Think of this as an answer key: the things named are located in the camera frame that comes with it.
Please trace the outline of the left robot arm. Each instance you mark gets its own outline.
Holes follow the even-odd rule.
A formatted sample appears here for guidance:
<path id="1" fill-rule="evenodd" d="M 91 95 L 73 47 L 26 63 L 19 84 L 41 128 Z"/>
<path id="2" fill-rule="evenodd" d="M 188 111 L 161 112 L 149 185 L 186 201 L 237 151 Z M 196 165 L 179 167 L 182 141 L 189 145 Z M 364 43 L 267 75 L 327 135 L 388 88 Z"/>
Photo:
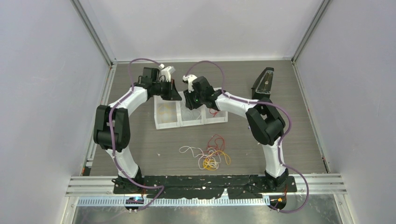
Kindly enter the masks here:
<path id="1" fill-rule="evenodd" d="M 180 101 L 171 75 L 172 66 L 159 68 L 145 67 L 128 91 L 109 105 L 99 105 L 96 109 L 93 140 L 104 149 L 114 161 L 118 170 L 117 184 L 125 183 L 132 193 L 138 193 L 143 187 L 141 169 L 134 161 L 129 143 L 131 138 L 130 115 L 153 96 L 166 101 Z"/>

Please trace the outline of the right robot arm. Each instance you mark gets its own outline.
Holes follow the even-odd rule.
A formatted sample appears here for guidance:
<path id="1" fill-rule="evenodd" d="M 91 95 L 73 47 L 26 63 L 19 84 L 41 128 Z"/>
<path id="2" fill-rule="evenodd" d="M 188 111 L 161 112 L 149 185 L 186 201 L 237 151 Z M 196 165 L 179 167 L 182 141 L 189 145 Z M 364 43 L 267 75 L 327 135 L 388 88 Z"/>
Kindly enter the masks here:
<path id="1" fill-rule="evenodd" d="M 286 123 L 275 105 L 268 99 L 240 98 L 223 89 L 214 89 L 204 76 L 187 75 L 184 91 L 190 110 L 206 106 L 219 112 L 229 112 L 246 118 L 254 139 L 261 144 L 265 156 L 265 177 L 271 191 L 285 186 L 289 171 L 283 162 L 282 139 Z"/>

